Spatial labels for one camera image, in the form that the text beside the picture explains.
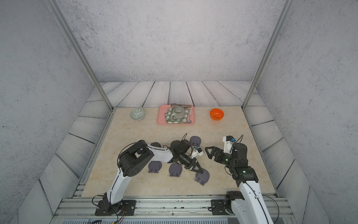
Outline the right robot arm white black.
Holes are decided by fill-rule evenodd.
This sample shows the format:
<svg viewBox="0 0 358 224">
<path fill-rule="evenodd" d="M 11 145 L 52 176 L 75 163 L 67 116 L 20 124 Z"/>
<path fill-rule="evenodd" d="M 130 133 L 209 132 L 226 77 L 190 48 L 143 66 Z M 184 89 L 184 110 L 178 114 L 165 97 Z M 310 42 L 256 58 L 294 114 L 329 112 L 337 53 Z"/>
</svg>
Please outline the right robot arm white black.
<svg viewBox="0 0 358 224">
<path fill-rule="evenodd" d="M 239 188 L 228 191 L 221 202 L 212 200 L 208 210 L 213 215 L 234 215 L 240 224 L 273 224 L 256 172 L 248 165 L 247 146 L 234 143 L 230 154 L 218 147 L 206 147 L 205 151 L 209 159 L 228 168 Z"/>
</svg>

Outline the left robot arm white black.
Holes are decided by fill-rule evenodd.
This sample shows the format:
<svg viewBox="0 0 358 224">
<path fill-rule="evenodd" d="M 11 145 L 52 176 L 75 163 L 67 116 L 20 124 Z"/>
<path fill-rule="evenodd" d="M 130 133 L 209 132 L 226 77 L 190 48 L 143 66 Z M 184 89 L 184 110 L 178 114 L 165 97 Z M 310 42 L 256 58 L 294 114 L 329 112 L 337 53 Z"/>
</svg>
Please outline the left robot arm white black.
<svg viewBox="0 0 358 224">
<path fill-rule="evenodd" d="M 151 161 L 179 163 L 187 170 L 204 173 L 197 159 L 186 154 L 189 148 L 191 144 L 185 139 L 173 141 L 169 147 L 160 147 L 157 142 L 148 145 L 144 140 L 130 144 L 128 149 L 118 155 L 117 175 L 104 194 L 103 201 L 108 205 L 121 202 L 132 177 L 139 174 Z"/>
</svg>

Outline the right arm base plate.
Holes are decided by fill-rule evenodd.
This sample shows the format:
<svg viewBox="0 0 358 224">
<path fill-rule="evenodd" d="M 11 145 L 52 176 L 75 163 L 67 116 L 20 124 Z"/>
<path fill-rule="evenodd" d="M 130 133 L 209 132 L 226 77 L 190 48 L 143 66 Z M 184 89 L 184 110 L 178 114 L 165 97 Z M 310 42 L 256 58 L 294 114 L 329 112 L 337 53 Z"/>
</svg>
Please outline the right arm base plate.
<svg viewBox="0 0 358 224">
<path fill-rule="evenodd" d="M 230 208 L 230 201 L 227 199 L 211 200 L 211 206 L 208 208 L 208 210 L 213 215 L 233 215 L 232 210 Z"/>
</svg>

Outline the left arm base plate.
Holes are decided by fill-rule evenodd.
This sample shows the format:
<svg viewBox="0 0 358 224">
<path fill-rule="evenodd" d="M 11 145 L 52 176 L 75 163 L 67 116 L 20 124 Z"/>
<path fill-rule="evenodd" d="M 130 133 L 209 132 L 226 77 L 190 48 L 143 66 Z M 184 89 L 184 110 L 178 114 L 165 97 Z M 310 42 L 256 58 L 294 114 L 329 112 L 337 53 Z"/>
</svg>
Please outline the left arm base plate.
<svg viewBox="0 0 358 224">
<path fill-rule="evenodd" d="M 133 216 L 136 202 L 136 200 L 122 200 L 118 203 L 110 204 L 105 198 L 99 201 L 95 216 Z"/>
</svg>

